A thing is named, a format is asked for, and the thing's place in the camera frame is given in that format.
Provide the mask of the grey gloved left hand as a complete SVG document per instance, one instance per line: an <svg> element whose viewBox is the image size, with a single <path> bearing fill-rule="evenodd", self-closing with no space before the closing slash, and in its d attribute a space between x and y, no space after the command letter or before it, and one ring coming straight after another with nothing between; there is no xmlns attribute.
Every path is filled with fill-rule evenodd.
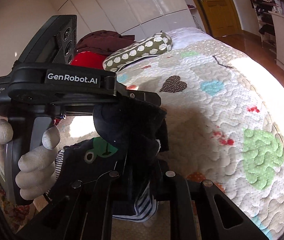
<svg viewBox="0 0 284 240"><path fill-rule="evenodd" d="M5 145L13 138L13 128L6 120L0 120L0 184L7 191L5 180ZM20 172L15 176L19 193L24 200L33 200L53 187L56 181L55 159L60 133L56 126L47 129L42 145L24 154L18 161Z"/></svg>

